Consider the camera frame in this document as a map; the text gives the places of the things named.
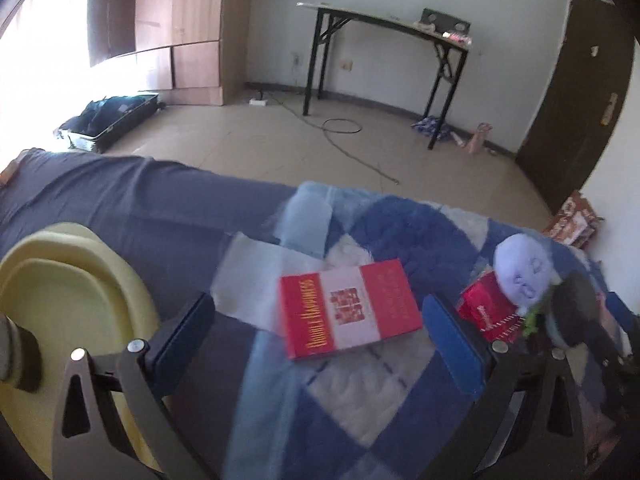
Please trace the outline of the light purple plush toy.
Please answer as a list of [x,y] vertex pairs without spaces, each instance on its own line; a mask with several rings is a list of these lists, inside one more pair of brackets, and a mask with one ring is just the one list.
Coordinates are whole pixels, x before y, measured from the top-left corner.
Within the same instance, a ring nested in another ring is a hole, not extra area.
[[498,244],[492,268],[500,290],[520,318],[540,303],[551,285],[551,260],[527,234],[511,235]]

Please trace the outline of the pink carton on floor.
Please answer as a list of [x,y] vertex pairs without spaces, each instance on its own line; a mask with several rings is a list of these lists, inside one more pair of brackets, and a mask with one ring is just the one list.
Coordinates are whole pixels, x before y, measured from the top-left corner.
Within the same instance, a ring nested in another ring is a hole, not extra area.
[[466,144],[466,149],[469,154],[476,154],[482,148],[484,148],[484,143],[488,137],[488,134],[491,133],[492,125],[488,124],[488,122],[481,122],[477,127],[473,135],[470,137],[468,144]]

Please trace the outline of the pink items on table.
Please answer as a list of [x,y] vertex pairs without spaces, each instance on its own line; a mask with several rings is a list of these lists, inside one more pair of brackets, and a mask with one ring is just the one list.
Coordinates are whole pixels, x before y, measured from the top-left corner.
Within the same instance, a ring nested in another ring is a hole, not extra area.
[[443,32],[442,38],[454,44],[460,44],[460,46],[465,48],[471,47],[472,44],[472,38],[469,35],[463,32],[456,32],[455,30],[453,32]]

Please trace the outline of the black folding table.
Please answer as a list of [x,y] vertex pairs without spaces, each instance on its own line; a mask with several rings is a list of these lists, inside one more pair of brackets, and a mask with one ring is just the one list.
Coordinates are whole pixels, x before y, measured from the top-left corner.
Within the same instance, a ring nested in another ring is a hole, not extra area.
[[[436,115],[439,124],[431,138],[429,148],[434,148],[440,125],[445,121],[458,90],[471,47],[465,48],[442,38],[433,27],[420,20],[354,10],[348,6],[336,6],[324,2],[298,2],[299,9],[314,12],[314,29],[308,56],[306,84],[304,87],[303,114],[307,116],[312,98],[326,96],[326,78],[332,75],[331,64],[336,61],[353,61],[360,56],[363,66],[358,70],[358,81],[349,93],[357,93],[374,99],[378,104],[395,99],[398,92],[405,99],[411,90],[418,95],[413,104],[426,101],[425,118],[431,115],[438,96],[444,98]],[[388,82],[393,92],[372,90],[370,84]]]

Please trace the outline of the blue white checkered blanket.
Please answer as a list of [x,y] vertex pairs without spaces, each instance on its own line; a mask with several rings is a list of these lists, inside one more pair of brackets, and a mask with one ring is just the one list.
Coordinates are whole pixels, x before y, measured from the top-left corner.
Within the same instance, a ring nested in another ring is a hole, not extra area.
[[283,275],[399,260],[416,299],[453,304],[514,226],[435,203],[307,182],[256,226],[227,230],[212,293],[255,340],[228,479],[413,479],[469,411],[428,330],[308,360],[285,350]]

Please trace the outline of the open black suitcase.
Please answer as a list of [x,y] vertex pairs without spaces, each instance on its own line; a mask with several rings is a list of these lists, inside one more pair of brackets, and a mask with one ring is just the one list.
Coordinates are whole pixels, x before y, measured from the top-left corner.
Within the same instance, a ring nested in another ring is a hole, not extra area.
[[101,154],[165,107],[157,93],[111,96],[89,102],[78,116],[63,122],[53,134],[69,148]]

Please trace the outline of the wooden wardrobe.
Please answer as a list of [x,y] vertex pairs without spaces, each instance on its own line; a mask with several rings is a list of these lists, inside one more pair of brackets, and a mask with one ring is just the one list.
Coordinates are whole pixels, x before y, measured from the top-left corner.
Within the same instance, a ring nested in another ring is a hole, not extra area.
[[246,81],[252,0],[88,0],[91,65],[167,103],[221,106]]

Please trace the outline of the printed cardboard box by wall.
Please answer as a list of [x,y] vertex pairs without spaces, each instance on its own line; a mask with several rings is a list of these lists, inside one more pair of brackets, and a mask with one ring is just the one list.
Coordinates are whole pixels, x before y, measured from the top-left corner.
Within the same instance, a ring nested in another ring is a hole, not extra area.
[[566,246],[585,249],[604,221],[581,192],[574,191],[542,234]]

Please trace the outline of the black round foam disc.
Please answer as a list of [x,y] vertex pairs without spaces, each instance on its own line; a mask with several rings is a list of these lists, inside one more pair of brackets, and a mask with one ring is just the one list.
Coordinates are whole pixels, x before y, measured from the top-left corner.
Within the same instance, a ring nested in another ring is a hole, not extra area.
[[584,274],[574,271],[555,286],[546,314],[546,329],[561,348],[591,344],[606,336],[596,291]]

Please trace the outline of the red white cigarette carton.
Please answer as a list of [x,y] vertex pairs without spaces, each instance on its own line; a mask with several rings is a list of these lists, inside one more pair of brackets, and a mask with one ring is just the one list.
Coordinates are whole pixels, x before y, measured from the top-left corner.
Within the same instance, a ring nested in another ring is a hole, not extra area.
[[420,330],[422,318],[397,259],[280,279],[286,351],[325,356]]

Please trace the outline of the red gift box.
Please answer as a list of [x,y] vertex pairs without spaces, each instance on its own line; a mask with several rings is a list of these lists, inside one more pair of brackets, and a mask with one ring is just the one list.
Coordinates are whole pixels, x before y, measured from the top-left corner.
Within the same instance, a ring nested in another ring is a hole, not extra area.
[[524,326],[516,307],[500,289],[494,271],[485,272],[462,292],[458,315],[472,323],[489,342],[513,344]]

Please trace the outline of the blue checkered cloth on floor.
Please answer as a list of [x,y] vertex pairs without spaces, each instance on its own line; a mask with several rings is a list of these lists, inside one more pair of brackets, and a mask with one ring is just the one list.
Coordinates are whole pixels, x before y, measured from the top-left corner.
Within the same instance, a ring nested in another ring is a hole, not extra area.
[[[417,133],[423,134],[424,136],[429,136],[432,138],[435,135],[436,127],[439,124],[439,118],[435,116],[427,116],[418,122],[415,122],[411,125],[413,130],[416,130]],[[452,139],[451,128],[446,122],[443,122],[440,125],[439,134],[437,136],[437,140],[439,141],[449,141]]]

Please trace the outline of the dark blue bed sheet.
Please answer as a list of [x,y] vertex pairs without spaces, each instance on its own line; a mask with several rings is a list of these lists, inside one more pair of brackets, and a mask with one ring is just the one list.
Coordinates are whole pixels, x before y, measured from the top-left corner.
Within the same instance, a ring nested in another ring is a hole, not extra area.
[[[167,321],[210,289],[235,233],[272,239],[273,217],[293,193],[178,162],[31,150],[1,190],[1,250],[50,224],[79,223],[129,263]],[[171,400],[181,432],[216,474],[256,334],[218,313]]]

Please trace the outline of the yellow plastic basin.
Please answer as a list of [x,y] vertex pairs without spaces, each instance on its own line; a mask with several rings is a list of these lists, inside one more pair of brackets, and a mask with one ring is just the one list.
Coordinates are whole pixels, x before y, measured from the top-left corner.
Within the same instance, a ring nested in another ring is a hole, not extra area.
[[4,256],[1,414],[46,476],[52,474],[54,412],[72,351],[115,354],[134,339],[150,339],[158,326],[142,279],[80,224],[48,226]]

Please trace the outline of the dark brown door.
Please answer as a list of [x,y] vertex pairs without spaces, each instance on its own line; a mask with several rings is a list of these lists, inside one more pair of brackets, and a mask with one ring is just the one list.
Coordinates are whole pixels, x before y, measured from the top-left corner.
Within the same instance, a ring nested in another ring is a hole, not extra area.
[[516,163],[554,214],[612,136],[634,65],[634,35],[612,3],[570,0],[558,62]]

